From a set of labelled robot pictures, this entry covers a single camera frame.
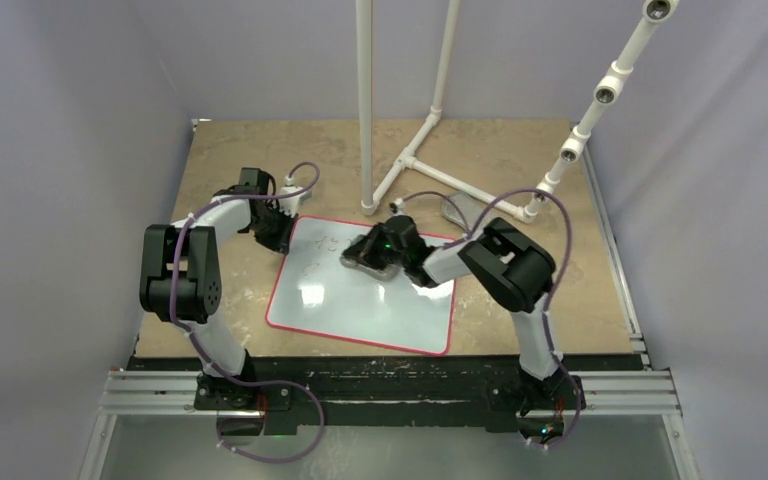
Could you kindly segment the white board with pink rim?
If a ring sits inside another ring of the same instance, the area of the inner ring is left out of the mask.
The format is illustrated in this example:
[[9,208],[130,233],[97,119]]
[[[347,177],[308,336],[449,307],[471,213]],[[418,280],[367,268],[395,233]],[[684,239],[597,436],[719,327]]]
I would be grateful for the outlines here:
[[345,267],[341,253],[370,225],[298,219],[265,314],[274,327],[398,351],[447,353],[456,283],[425,288],[402,272],[387,280]]

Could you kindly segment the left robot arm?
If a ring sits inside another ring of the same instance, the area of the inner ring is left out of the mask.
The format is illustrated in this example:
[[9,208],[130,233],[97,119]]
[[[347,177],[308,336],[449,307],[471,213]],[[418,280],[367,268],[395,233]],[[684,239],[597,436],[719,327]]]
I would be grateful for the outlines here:
[[202,365],[198,398],[224,400],[235,409],[257,399],[261,387],[249,353],[219,312],[219,250],[231,237],[250,233],[268,251],[287,254],[299,207],[310,190],[291,175],[279,187],[268,172],[244,168],[236,183],[217,191],[200,210],[145,229],[139,302],[196,349]]

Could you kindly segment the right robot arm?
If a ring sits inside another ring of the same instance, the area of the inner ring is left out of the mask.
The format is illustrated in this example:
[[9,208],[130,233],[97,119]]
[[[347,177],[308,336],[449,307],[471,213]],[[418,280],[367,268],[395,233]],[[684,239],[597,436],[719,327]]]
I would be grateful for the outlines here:
[[412,217],[395,215],[353,239],[340,261],[380,281],[401,272],[422,288],[473,277],[511,315],[524,399],[544,407],[559,396],[561,384],[555,373],[563,356],[550,346],[547,335],[552,323],[544,313],[556,263],[506,220],[494,218],[476,234],[432,246]]

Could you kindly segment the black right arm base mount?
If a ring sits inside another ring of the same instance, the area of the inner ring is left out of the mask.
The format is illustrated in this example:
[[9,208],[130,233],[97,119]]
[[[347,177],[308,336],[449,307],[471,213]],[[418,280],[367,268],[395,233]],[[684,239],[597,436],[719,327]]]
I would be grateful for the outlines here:
[[562,370],[544,380],[521,371],[515,381],[494,381],[487,387],[490,433],[519,433],[524,439],[548,444],[564,435],[587,406],[582,381]]

